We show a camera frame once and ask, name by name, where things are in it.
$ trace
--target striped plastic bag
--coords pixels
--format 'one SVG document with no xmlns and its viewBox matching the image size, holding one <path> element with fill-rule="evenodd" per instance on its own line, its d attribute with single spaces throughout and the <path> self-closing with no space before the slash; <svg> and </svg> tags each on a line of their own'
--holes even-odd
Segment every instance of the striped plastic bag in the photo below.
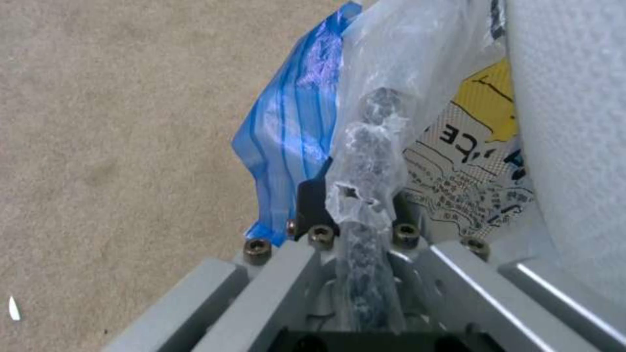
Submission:
<svg viewBox="0 0 626 352">
<path fill-rule="evenodd" d="M 247 237 L 279 246 L 294 218 L 300 182 L 314 177 L 329 156 L 336 122 L 341 34 L 361 12 L 341 6 L 302 37 L 254 103 L 232 141 L 255 179 L 259 219 Z"/>
</svg>

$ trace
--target hex socket bolt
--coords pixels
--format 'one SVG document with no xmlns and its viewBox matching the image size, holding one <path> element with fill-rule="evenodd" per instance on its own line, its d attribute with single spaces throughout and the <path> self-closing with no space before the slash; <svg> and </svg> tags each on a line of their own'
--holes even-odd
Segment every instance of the hex socket bolt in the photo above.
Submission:
<svg viewBox="0 0 626 352">
<path fill-rule="evenodd" d="M 478 237 L 464 237 L 461 239 L 461 244 L 463 247 L 469 249 L 470 252 L 476 254 L 483 261 L 487 261 L 489 258 L 489 244 Z"/>
<path fill-rule="evenodd" d="M 332 248 L 335 241 L 335 232 L 326 225 L 313 225 L 307 232 L 309 244 L 313 247 L 327 251 Z"/>
<path fill-rule="evenodd" d="M 403 223 L 393 228 L 392 242 L 402 249 L 413 249 L 419 243 L 419 231 L 415 225 Z"/>
<path fill-rule="evenodd" d="M 265 264 L 272 257 L 272 244 L 267 239 L 249 239 L 244 244 L 244 259 L 251 265 Z"/>
</svg>

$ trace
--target plastic wrap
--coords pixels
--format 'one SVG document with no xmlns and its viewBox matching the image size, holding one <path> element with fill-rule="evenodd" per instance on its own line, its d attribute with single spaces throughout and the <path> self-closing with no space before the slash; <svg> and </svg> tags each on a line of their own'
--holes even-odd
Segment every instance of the plastic wrap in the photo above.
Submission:
<svg viewBox="0 0 626 352">
<path fill-rule="evenodd" d="M 344 32 L 326 207 L 341 229 L 337 296 L 342 327 L 404 328 L 386 258 L 393 197 L 406 184 L 403 149 L 489 54 L 491 1 L 388 0 Z"/>
</svg>

